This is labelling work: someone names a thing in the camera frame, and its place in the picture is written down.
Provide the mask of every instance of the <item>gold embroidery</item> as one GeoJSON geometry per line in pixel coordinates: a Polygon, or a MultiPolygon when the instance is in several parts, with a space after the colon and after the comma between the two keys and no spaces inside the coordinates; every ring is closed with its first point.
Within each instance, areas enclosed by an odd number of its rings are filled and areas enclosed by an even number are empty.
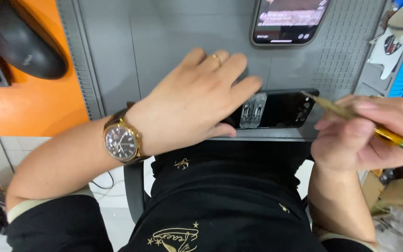
{"type": "Polygon", "coordinates": [[[175,161],[174,166],[176,166],[177,169],[179,169],[180,166],[182,166],[182,169],[186,169],[189,167],[189,161],[190,160],[187,160],[187,158],[183,158],[182,161],[179,163],[176,163],[176,161],[175,161]]]}
{"type": "MultiPolygon", "coordinates": [[[[193,224],[196,228],[198,227],[196,221],[193,224]]],[[[155,244],[159,246],[162,244],[168,252],[191,252],[197,249],[197,246],[193,248],[189,244],[189,242],[194,241],[198,238],[198,230],[192,228],[168,228],[163,229],[161,231],[155,232],[153,237],[148,239],[148,244],[152,245],[155,241],[155,244]],[[178,249],[170,245],[169,243],[181,244],[178,249]]]]}
{"type": "Polygon", "coordinates": [[[280,203],[279,205],[283,208],[285,212],[290,213],[290,211],[283,204],[280,203]]]}

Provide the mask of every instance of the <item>screwdriver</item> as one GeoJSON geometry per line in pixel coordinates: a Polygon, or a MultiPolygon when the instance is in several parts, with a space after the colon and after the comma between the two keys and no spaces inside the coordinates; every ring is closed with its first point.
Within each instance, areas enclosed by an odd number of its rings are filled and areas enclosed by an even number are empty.
{"type": "MultiPolygon", "coordinates": [[[[326,111],[331,111],[339,117],[342,117],[345,120],[351,120],[356,117],[362,117],[355,113],[352,107],[342,107],[335,104],[328,99],[321,98],[315,95],[308,94],[304,91],[301,91],[302,94],[314,100],[320,107],[322,107],[326,111]]],[[[403,136],[394,133],[393,131],[387,129],[383,125],[376,123],[376,128],[374,128],[374,136],[383,140],[384,142],[399,146],[403,149],[403,136]]]]}

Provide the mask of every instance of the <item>orange desk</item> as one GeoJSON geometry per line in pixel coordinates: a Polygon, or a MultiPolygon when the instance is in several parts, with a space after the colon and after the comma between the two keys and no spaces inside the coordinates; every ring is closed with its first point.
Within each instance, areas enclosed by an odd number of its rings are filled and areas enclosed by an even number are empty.
{"type": "Polygon", "coordinates": [[[18,0],[53,35],[69,71],[60,80],[38,79],[10,66],[12,86],[0,87],[1,136],[54,136],[88,121],[85,104],[54,0],[18,0]]]}

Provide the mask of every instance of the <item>hand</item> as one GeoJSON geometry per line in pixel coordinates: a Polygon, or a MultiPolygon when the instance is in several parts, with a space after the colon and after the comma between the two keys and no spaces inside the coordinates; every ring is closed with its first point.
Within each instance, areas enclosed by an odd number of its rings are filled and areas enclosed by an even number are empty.
{"type": "Polygon", "coordinates": [[[219,122],[257,92],[262,81],[250,76],[232,86],[245,70],[247,58],[241,53],[229,57],[224,50],[215,55],[218,59],[193,49],[127,112],[126,120],[142,134],[143,154],[156,155],[211,137],[237,135],[232,126],[219,122]]]}
{"type": "MultiPolygon", "coordinates": [[[[337,101],[403,136],[403,98],[371,98],[348,95],[337,101]]],[[[319,168],[373,170],[403,166],[403,149],[373,136],[375,124],[365,118],[344,121],[327,113],[316,125],[319,130],[311,153],[319,168]]]]}

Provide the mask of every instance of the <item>white plastic tool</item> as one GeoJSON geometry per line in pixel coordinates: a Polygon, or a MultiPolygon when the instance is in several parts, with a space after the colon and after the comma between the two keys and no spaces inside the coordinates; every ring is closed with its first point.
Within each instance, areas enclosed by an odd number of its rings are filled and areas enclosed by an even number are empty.
{"type": "Polygon", "coordinates": [[[393,35],[390,29],[376,40],[368,63],[380,64],[384,66],[384,71],[380,76],[386,79],[395,68],[403,52],[403,44],[393,35]]]}

